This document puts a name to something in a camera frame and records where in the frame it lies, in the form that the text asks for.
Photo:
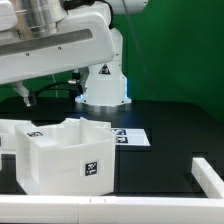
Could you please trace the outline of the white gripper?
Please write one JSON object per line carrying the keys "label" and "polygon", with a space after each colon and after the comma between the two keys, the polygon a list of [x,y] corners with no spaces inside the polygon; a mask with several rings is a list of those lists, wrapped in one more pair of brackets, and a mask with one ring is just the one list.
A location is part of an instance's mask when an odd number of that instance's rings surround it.
{"label": "white gripper", "polygon": [[111,61],[115,55],[110,19],[109,12],[70,11],[55,35],[23,41],[13,31],[0,32],[0,84],[14,82],[14,91],[31,107],[35,94],[20,80],[79,68],[68,84],[73,99],[81,96],[89,76],[85,66]]}

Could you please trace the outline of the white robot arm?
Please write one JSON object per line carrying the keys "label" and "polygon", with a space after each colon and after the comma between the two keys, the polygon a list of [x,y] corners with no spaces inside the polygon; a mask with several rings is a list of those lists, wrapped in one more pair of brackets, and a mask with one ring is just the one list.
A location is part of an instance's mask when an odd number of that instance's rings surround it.
{"label": "white robot arm", "polygon": [[0,85],[10,84],[30,106],[23,82],[83,71],[76,101],[91,106],[129,104],[122,74],[123,38],[116,14],[143,11],[149,0],[0,0]]}

